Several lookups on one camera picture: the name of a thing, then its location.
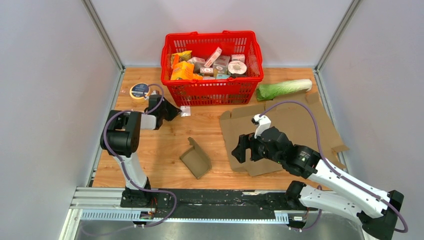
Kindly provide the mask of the small brown cardboard box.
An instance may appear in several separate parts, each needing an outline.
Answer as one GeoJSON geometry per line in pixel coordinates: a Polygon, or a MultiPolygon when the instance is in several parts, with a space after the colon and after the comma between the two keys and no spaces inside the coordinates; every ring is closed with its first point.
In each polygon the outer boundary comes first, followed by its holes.
{"type": "Polygon", "coordinates": [[[209,155],[201,148],[201,146],[192,138],[187,138],[190,148],[187,149],[179,159],[191,174],[199,180],[212,169],[212,162],[209,155]]]}

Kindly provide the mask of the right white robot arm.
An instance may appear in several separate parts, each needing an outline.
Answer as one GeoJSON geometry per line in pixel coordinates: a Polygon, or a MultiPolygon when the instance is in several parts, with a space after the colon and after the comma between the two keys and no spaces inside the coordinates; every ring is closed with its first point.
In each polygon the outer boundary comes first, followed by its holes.
{"type": "Polygon", "coordinates": [[[271,160],[291,175],[333,190],[333,193],[324,193],[294,180],[285,195],[289,208],[296,210],[304,206],[332,212],[360,224],[367,234],[379,240],[392,239],[394,232],[408,232],[406,220],[400,214],[404,200],[402,193],[396,190],[387,192],[358,180],[312,148],[293,144],[277,128],[271,127],[259,135],[240,135],[231,154],[243,163],[247,149],[252,161],[271,160]]]}

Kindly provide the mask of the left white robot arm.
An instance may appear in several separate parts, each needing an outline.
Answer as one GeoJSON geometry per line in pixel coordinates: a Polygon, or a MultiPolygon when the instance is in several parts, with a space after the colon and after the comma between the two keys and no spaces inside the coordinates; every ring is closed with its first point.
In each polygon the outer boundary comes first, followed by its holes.
{"type": "Polygon", "coordinates": [[[137,150],[141,130],[158,130],[164,121],[172,121],[182,110],[161,94],[148,99],[144,111],[111,110],[100,137],[100,147],[112,156],[123,173],[125,188],[120,205],[123,208],[145,208],[157,204],[158,190],[141,167],[137,150]]]}

